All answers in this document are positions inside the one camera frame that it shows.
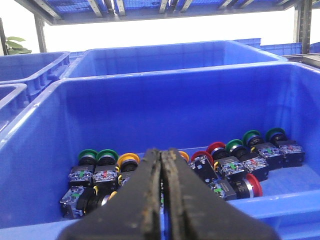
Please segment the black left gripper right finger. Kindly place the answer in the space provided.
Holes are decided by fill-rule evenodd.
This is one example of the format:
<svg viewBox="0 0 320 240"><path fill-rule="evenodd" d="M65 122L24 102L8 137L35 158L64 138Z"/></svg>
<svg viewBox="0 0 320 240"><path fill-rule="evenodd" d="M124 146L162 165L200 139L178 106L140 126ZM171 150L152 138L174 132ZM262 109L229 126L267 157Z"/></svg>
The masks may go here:
<svg viewBox="0 0 320 240"><path fill-rule="evenodd" d="M277 240L269 225L219 198L177 149L161 152L166 237L169 240Z"/></svg>

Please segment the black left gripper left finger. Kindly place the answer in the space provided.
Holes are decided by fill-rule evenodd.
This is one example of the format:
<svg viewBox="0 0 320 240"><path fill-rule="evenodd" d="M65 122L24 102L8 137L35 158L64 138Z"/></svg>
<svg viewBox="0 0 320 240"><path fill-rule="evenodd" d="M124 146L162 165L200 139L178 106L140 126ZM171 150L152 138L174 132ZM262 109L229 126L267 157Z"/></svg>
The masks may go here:
<svg viewBox="0 0 320 240"><path fill-rule="evenodd" d="M60 240L159 240L160 151L149 149L128 182L104 206L66 227Z"/></svg>

